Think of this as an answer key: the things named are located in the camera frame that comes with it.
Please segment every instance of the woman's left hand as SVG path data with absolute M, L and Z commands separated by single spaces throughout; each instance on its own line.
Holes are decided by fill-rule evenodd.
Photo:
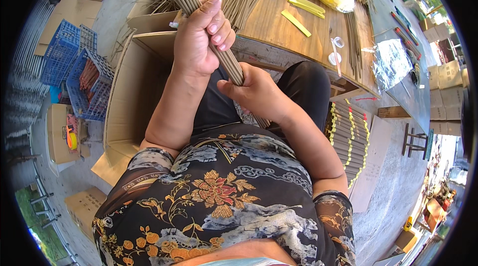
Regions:
M 209 41 L 219 51 L 226 51 L 236 39 L 221 11 L 222 0 L 201 0 L 201 3 L 189 18 L 181 20 L 176 35 L 174 69 L 186 76 L 209 77 L 219 66 L 218 57 L 208 47 Z

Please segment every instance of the blue plastic crate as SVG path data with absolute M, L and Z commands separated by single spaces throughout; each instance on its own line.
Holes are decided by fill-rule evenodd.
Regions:
M 43 84 L 60 87 L 65 73 L 79 50 L 81 30 L 62 20 L 45 53 L 45 66 L 40 77 Z
M 75 63 L 78 56 L 80 56 L 81 51 L 83 51 L 83 48 L 88 48 L 93 53 L 97 52 L 98 34 L 93 30 L 89 29 L 88 27 L 84 26 L 83 24 L 80 25 L 80 31 L 80 48 L 78 49 L 78 52 L 75 57 L 71 60 L 70 66 L 66 70 L 63 80 L 66 80 L 70 75 L 71 68 L 73 67 L 73 64 Z
M 85 69 L 88 58 L 93 61 L 99 71 L 98 79 L 91 88 L 91 91 L 95 93 L 91 103 L 88 103 L 87 91 L 80 89 L 80 76 Z M 88 48 L 81 51 L 66 80 L 66 88 L 75 116 L 89 120 L 105 120 L 113 77 L 114 71 L 104 58 Z

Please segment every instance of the floral print blouse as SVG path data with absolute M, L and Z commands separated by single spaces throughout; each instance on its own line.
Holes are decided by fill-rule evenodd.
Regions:
M 348 198 L 338 191 L 312 198 L 293 150 L 243 126 L 192 138 L 176 159 L 140 150 L 93 220 L 103 264 L 170 265 L 272 238 L 298 265 L 355 265 Z M 241 133 L 221 133 L 228 128 Z

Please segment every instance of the wooden stool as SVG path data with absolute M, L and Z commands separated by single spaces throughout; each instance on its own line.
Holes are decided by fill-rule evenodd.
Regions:
M 430 159 L 430 153 L 432 151 L 432 143 L 429 143 L 428 141 L 431 140 L 433 141 L 433 129 L 430 129 L 428 132 L 428 136 L 425 135 L 425 133 L 419 133 L 415 134 L 415 128 L 412 128 L 412 132 L 408 133 L 408 126 L 410 124 L 407 123 L 405 126 L 405 139 L 403 140 L 403 148 L 402 148 L 402 156 L 405 155 L 405 149 L 407 146 L 408 148 L 408 157 L 412 156 L 412 151 L 423 151 L 423 160 L 427 158 L 427 160 Z M 417 144 L 414 144 L 414 137 L 418 138 Z M 420 139 L 425 139 L 425 146 L 421 146 L 418 143 L 420 143 Z

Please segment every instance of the forearm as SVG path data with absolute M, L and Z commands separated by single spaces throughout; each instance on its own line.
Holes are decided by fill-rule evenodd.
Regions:
M 189 143 L 209 77 L 185 76 L 173 67 L 145 133 L 149 143 L 180 151 Z
M 334 179 L 345 175 L 334 148 L 300 106 L 297 105 L 280 126 L 312 180 Z

